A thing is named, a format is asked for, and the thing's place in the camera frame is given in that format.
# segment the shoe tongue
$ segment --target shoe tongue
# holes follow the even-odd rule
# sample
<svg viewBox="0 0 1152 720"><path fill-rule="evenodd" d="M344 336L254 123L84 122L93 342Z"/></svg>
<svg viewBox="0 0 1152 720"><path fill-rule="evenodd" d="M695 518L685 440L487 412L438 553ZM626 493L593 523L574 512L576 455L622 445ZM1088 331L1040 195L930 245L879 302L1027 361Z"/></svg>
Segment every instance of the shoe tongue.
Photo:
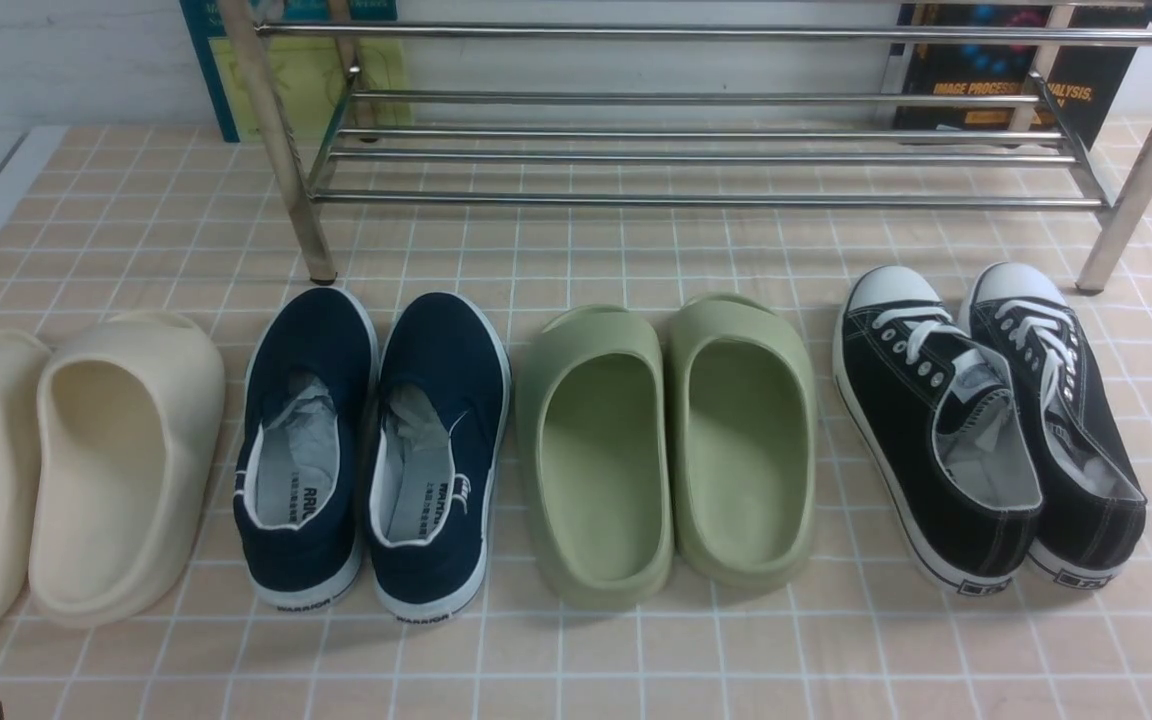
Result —
<svg viewBox="0 0 1152 720"><path fill-rule="evenodd" d="M975 434L975 442L988 450L996 441L1000 419L1011 410L1011 392L978 350L955 357L954 381L945 393L935 432L941 435Z"/></svg>

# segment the white rubber sole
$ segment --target white rubber sole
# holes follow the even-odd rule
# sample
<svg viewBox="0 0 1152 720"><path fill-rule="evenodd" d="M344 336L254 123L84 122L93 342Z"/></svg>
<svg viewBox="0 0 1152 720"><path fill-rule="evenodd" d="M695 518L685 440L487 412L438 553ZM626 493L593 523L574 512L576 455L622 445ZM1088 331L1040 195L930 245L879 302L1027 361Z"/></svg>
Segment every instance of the white rubber sole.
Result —
<svg viewBox="0 0 1152 720"><path fill-rule="evenodd" d="M513 388L509 354L506 351L505 343L500 342L500 336L497 335L495 328L492 327L488 317L465 296L457 293L448 293L448 295L456 295L458 300L465 302L473 310L473 313L477 314L479 323L483 323L483 327L488 332L488 336L492 338L497 358L500 361L500 382L502 382L503 393L500 396L500 420L497 424L495 446L492 450L492 468L488 469L485 488L486 497L483 501L483 552L479 553L479 561L473 566L470 577L465 579L465 583L461 588L454 589L446 597L440 597L438 600L431 602L420 602L420 605L403 602L396 597L391 596L385 592L384 588L380 588L380 578L376 578L376 598L378 598L380 605L386 611L392 612L394 617L402 621L402 623L410 623L412 626L432 626L442 623L445 620L452 620L458 612L470 606L470 602L473 602L475 597L483 589L483 583L486 579L486 575L488 575L490 556L492 556L492 525L490 523L492 523L492 506L495 502L495 471L500 460L500 444L505 441L506 420L509 418L509 395L511 395L509 391ZM384 364L384 357L381 357L381 364Z"/></svg>
<svg viewBox="0 0 1152 720"><path fill-rule="evenodd" d="M328 287L324 288L324 290L339 291L340 295L343 295L349 301L349 304L353 305L353 309L358 314L358 319L362 319L362 324L366 328L367 346L371 350L371 370L367 373L367 397L370 400L376 395L376 385L380 382L380 341L376 338L376 326L371 323L366 308L349 291L340 290L338 287ZM276 320L278 316L275 316L274 320L270 320L268 325L265 325L265 329L260 334L260 340L256 341L252 356L247 361L243 392L247 392L247 386L251 384L252 365L256 364L256 355L259 354L262 346L265 344L265 336L270 335L270 328L274 327ZM259 449L259 447L256 447L252 449L252 453L256 454ZM255 588L256 597L259 597L263 602L274 606L274 611L279 612L323 611L326 607L335 605L340 598L349 592L353 584L357 582L358 574L362 571L362 559L366 555L365 533L364 528L362 528L364 520L356 518L355 523L355 537L353 538L353 547L349 550L349 558L332 577L327 578L324 583L314 585L314 588L303 589L303 591L279 592L263 588L260 583L256 582L256 578L252 578L251 571L248 571L247 577L251 581L252 588Z"/></svg>
<svg viewBox="0 0 1152 720"><path fill-rule="evenodd" d="M252 582L252 588L256 588L256 597L259 597L262 602L274 606L274 611L325 611L335 605L340 598L344 597L349 592L349 589L353 588L353 584L357 582L358 573L362 570L362 558L365 555L366 547L362 541L362 533L357 533L355 539L353 539L349 558L344 561L344 564L340 566L338 574L332 575L324 583L317 584L314 588L303 589L303 591L271 591L268 588L262 588L262 584L251 577L251 573L247 577Z"/></svg>
<svg viewBox="0 0 1152 720"><path fill-rule="evenodd" d="M1056 558L1056 553L1047 550L1043 543L1036 541L1029 546L1029 568L1061 588L1073 588L1076 591L1098 591L1111 584L1111 579L1123 573L1126 564L1108 570L1089 570L1077 564Z"/></svg>
<svg viewBox="0 0 1152 720"><path fill-rule="evenodd" d="M933 551L931 544L927 543L927 537L918 528L918 521L914 518L914 511L910 510L909 501L905 500L905 492L901 488L900 479L896 478L895 470L892 470L887 457L884 456L873 429L870 427L869 419L865 418L864 410L861 409L861 402L851 389L851 381L847 378L847 367L842 361L842 325L844 325L847 305L850 302L851 295L849 293L844 304L838 310L838 323L835 331L833 331L833 381L835 381L838 393L847 407L847 414L851 415L856 427L861 430L861 437L865 438L869 454L874 456L878 470L882 475L882 482L887 484L887 492L890 493L892 502L896 506L901 528L905 530L905 546L909 548L910 558L914 558L914 564L923 573L924 577L931 579L932 584L957 594L984 597L1005 591L1007 585L1011 584L1015 573L998 578L984 578L980 575L960 570Z"/></svg>

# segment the metal shoe rack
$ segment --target metal shoe rack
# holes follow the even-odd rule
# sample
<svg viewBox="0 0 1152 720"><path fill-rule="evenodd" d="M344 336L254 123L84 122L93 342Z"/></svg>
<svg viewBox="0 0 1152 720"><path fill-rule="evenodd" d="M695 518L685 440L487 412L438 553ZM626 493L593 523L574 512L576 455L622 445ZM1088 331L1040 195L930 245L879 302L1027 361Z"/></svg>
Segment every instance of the metal shoe rack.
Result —
<svg viewBox="0 0 1152 720"><path fill-rule="evenodd" d="M864 0L869 3L899 0ZM950 0L965 3L964 0ZM1032 3L1002 0L1001 3ZM1152 199L1152 129L1122 187L1106 183L1083 141L1075 132L1046 77L1061 46L1147 47L1152 46L1152 0L1056 0L1047 26L676 26L676 24L536 24L536 23L410 23L357 22L350 20L347 0L329 0L329 22L285 22L282 0L219 0L220 14L238 60L262 129L270 162L282 192L291 227L296 232L312 281L335 281L335 265L324 242L317 209L324 204L415 204L498 205L536 209L811 209L811 210L1029 210L1082 211L1093 213L1101 234L1079 273L1083 291L1105 290L1128 241ZM1069 28L1076 5L1115 5L1143 8L1151 18L1144 29ZM333 37L346 73L346 88L319 154L305 173L274 73L266 55L266 41L274 36ZM356 54L361 37L473 38L475 40L583 40L583 41L932 41L932 44L1037 46L1033 68L1021 94L609 94L609 92L462 92L433 90L372 90L362 78ZM372 103L499 104L499 105L626 105L626 106L768 106L768 105L887 105L972 106L1016 109L1011 128L998 132L956 131L786 131L786 129L616 129L545 128L467 124L385 127L369 122ZM1036 111L1045 108L1056 119L1053 131L1033 131ZM544 151L461 150L387 146L385 141L562 141L562 142L722 142L728 146L756 143L847 142L910 143L904 151L823 152L781 150L710 151ZM1068 196L960 196L960 195L581 195L544 192L426 192L384 188L329 187L340 162L419 164L613 164L613 165L851 165L856 167L1015 167L1064 170L1073 174L1078 195Z"/></svg>

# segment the white shoelace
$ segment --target white shoelace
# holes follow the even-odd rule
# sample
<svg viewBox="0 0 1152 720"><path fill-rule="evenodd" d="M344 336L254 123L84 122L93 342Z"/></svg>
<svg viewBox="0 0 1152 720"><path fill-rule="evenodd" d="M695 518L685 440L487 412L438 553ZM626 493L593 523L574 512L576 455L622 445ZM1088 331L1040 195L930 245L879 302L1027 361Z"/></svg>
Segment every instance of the white shoelace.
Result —
<svg viewBox="0 0 1152 720"><path fill-rule="evenodd" d="M938 319L929 318L929 314ZM905 320L905 326L911 328L909 343L905 346L907 365L918 363L918 354L923 350L924 343L927 342L927 338L932 336L932 333L967 336L965 332L955 327L954 316L948 313L948 310L942 310L939 306L897 306L897 309L887 310L886 313L881 313L874 318L873 328L877 331L887 323L892 323L892 320L904 318L922 318L919 320Z"/></svg>
<svg viewBox="0 0 1152 720"><path fill-rule="evenodd" d="M1026 334L1033 332L1034 338L1038 338L1038 341L1046 348L1047 357L1046 363L1043 364L1043 382L1041 392L1039 392L1043 409L1046 410L1047 407L1051 407L1052 401L1056 400L1056 372L1060 372L1061 367L1064 367L1066 373L1069 373L1070 377L1076 372L1074 363L1078 361L1078 354L1071 350L1069 346L1066 346L1064 342L1061 342L1060 335L1056 334L1060 333L1062 325L1069 324L1069 318L1064 313L1061 313L1060 310L1038 305L1037 302L1009 300L998 308L996 313L993 314L993 319L1001 319L1002 316L1009 313L1016 306L1029 313L1040 314L1029 316L1020 320L1020 325L1016 325L1016 328L1011 329L1011 334L1007 338L1015 344L1016 350L1020 350L1021 347L1025 346Z"/></svg>

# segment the shoe insole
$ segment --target shoe insole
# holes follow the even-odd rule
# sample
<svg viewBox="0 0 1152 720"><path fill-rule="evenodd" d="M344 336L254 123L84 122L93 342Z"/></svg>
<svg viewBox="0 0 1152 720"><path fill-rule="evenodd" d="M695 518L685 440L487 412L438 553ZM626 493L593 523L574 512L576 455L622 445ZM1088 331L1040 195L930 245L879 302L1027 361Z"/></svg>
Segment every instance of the shoe insole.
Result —
<svg viewBox="0 0 1152 720"><path fill-rule="evenodd" d="M450 461L447 447L420 448L403 456L397 500L385 529L389 541L426 539L447 511L452 492Z"/></svg>
<svg viewBox="0 0 1152 720"><path fill-rule="evenodd" d="M311 520L332 495L332 475L291 455L288 429L265 429L256 475L256 518L262 525L297 525ZM324 462L334 458L325 457Z"/></svg>
<svg viewBox="0 0 1152 720"><path fill-rule="evenodd" d="M803 397L782 361L744 342L705 346L691 367L687 475L702 537L738 568L799 536L809 448Z"/></svg>
<svg viewBox="0 0 1152 720"><path fill-rule="evenodd" d="M540 430L540 483L558 551L581 577L631 578L660 543L664 457L652 370L630 355L582 364Z"/></svg>
<svg viewBox="0 0 1152 720"><path fill-rule="evenodd" d="M41 573L60 602L109 592L145 547L166 471L154 400L131 373L99 359L58 370L51 381L56 423L50 427L47 497L38 535Z"/></svg>

